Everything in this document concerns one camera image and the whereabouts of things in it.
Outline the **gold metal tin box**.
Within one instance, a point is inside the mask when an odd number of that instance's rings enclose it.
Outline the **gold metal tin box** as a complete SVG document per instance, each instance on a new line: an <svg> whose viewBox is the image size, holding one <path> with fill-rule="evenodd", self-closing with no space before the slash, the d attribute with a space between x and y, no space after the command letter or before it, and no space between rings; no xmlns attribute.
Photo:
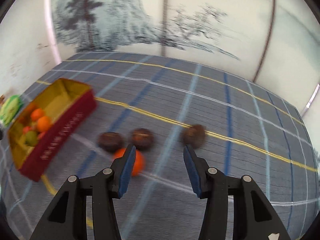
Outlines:
<svg viewBox="0 0 320 240"><path fill-rule="evenodd" d="M68 137L96 106L88 84L60 78L47 86L8 130L12 161L18 172L39 181Z"/></svg>

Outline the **landscape painting screen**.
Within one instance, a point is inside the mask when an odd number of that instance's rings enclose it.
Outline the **landscape painting screen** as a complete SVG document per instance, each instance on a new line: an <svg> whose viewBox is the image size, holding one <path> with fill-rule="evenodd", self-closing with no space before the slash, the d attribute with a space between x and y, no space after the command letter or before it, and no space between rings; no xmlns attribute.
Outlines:
<svg viewBox="0 0 320 240"><path fill-rule="evenodd" d="M304 0L44 0L56 60L122 51L199 62L319 107L319 22Z"/></svg>

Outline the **large orange mandarin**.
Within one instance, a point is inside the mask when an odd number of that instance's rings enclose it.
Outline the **large orange mandarin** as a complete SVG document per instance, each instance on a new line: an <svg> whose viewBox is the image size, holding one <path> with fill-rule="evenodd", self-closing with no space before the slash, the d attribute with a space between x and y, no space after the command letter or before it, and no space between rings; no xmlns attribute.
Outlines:
<svg viewBox="0 0 320 240"><path fill-rule="evenodd" d="M32 120L32 122L36 122L37 120L39 120L39 118L45 116L45 112L43 109L41 108L37 108L34 111L32 111L30 118Z"/></svg>

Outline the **green tomato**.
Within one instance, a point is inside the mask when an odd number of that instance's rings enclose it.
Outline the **green tomato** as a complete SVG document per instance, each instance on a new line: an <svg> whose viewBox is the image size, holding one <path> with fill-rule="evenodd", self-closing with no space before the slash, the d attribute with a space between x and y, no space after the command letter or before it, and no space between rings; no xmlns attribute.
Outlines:
<svg viewBox="0 0 320 240"><path fill-rule="evenodd" d="M31 146L31 147L36 146L37 143L38 143L38 138L37 137L38 137L37 132L28 131L25 134L25 143L26 143L26 145Z"/></svg>

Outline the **grey plaid tablecloth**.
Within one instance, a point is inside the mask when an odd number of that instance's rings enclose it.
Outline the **grey plaid tablecloth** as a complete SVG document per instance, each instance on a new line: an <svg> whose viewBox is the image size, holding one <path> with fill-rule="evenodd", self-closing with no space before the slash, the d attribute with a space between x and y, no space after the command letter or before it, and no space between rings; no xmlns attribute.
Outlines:
<svg viewBox="0 0 320 240"><path fill-rule="evenodd" d="M316 158L297 109L247 80L207 66L133 53L78 53L36 78L24 104L56 80L93 89L97 108L67 139L38 182L20 174L1 140L1 214L29 239L70 175L95 175L134 143L136 175L114 202L123 239L197 239L205 201L183 161L191 144L208 165L251 176L291 239L301 239L319 207Z"/></svg>

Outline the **small orange mandarin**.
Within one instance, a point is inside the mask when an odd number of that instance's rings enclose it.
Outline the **small orange mandarin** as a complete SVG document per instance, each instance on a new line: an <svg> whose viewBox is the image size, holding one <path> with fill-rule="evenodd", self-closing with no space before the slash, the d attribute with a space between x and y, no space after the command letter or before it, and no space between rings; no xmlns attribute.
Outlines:
<svg viewBox="0 0 320 240"><path fill-rule="evenodd" d="M120 158L124 155L126 148L120 148L119 150L117 150L114 155L113 158L117 159ZM136 150L136 160L135 160L135 164L133 166L132 169L132 173L131 176L136 177L140 174L140 172L142 172L144 170L145 167L145 159L144 156L142 155L142 153L139 150Z"/></svg>

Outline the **small red tomato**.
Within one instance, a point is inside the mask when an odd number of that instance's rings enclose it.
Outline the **small red tomato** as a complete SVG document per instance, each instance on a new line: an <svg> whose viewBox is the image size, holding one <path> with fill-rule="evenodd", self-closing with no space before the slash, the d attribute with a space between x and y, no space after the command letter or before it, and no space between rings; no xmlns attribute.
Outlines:
<svg viewBox="0 0 320 240"><path fill-rule="evenodd" d="M45 132L39 133L38 136L37 136L37 139L41 140L44 135L45 135Z"/></svg>

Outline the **green tissue pack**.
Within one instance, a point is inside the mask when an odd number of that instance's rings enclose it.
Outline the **green tissue pack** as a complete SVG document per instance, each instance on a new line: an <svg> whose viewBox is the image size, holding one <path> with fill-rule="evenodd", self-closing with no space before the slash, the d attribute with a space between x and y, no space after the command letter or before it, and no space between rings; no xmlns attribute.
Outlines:
<svg viewBox="0 0 320 240"><path fill-rule="evenodd" d="M23 101L19 95L9 97L1 107L1 125L8 127L22 106Z"/></svg>

